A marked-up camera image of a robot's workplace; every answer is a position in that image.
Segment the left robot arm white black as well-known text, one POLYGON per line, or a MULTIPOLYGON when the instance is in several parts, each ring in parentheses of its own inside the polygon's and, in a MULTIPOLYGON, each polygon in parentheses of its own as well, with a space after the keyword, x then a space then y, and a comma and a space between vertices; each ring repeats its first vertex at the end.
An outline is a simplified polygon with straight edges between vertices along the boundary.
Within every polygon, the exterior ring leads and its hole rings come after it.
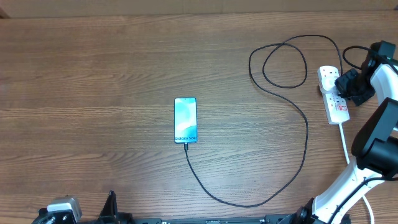
POLYGON ((81 221, 83 216, 76 196, 66 195, 53 200, 38 211, 32 224, 135 224, 131 213, 118 212, 116 194, 110 191, 99 217, 81 221))

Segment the Galaxy smartphone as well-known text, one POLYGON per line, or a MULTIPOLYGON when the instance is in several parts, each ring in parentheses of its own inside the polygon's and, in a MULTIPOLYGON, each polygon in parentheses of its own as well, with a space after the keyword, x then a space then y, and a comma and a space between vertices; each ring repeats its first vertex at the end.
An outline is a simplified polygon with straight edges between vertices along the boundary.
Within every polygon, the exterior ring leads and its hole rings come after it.
POLYGON ((174 100, 174 142, 190 144, 198 141, 197 99, 194 97, 174 100))

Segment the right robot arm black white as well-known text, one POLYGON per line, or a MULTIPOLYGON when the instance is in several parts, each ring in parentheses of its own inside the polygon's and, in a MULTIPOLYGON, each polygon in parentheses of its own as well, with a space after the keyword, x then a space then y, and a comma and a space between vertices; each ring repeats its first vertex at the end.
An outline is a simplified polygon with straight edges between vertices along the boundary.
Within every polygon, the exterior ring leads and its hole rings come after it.
POLYGON ((357 133, 353 160, 322 194, 311 198, 281 223, 350 223, 349 209, 372 188, 397 180, 397 60, 395 45, 380 41, 367 48, 360 67, 344 74, 335 67, 318 69, 320 91, 329 123, 341 126, 349 119, 346 102, 359 106, 372 96, 378 108, 357 133))

